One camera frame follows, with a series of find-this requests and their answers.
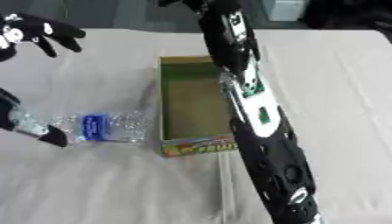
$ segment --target table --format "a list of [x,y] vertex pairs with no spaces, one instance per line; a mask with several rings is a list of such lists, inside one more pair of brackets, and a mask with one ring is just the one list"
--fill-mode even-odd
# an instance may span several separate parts
[[[256,31],[326,223],[392,221],[392,48],[375,31]],[[57,59],[23,44],[2,88],[42,117],[141,109],[158,123],[158,56],[205,55],[199,34],[88,30]],[[0,220],[24,224],[270,223],[238,151],[163,158],[140,144],[60,150],[1,133]]]

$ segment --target open box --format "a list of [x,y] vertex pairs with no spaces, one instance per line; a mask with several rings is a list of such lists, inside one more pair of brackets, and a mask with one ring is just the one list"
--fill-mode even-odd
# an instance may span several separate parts
[[220,69],[209,57],[160,59],[162,151],[167,157],[236,150]]

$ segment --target gray carpet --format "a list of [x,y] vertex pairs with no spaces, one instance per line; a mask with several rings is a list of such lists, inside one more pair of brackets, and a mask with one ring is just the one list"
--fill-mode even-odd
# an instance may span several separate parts
[[[300,23],[270,22],[261,0],[242,0],[258,29],[305,28]],[[0,0],[0,13],[24,12],[83,28],[125,28],[152,32],[198,32],[196,16],[177,3],[159,8],[157,0]]]

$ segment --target bottle label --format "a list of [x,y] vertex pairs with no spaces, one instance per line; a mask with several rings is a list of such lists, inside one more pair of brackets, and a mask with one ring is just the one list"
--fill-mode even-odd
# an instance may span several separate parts
[[81,134],[86,140],[104,141],[110,135],[109,115],[84,115],[81,119]]

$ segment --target robotic hand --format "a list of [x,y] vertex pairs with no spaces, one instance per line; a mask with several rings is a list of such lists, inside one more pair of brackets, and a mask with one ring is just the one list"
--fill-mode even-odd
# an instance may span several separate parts
[[[176,0],[163,0],[166,6]],[[235,0],[183,0],[199,15],[220,85],[233,108],[239,152],[274,224],[322,223],[316,186],[289,120],[270,89],[255,34]]]
[[[32,42],[49,57],[56,57],[56,52],[46,38],[53,39],[65,48],[78,53],[81,47],[75,39],[85,36],[83,30],[68,24],[22,13],[3,15],[0,16],[0,61],[12,58],[17,53],[16,45],[21,42]],[[0,128],[36,137],[40,141],[60,147],[67,146],[67,136],[64,132],[34,118],[20,105],[20,100],[16,96],[2,88],[0,88]]]
[[21,42],[32,42],[49,57],[54,58],[57,53],[46,38],[53,39],[65,48],[78,53],[81,47],[75,39],[85,36],[83,30],[49,19],[23,13],[3,15],[0,16],[0,60],[7,60],[14,56],[17,52],[16,45]]

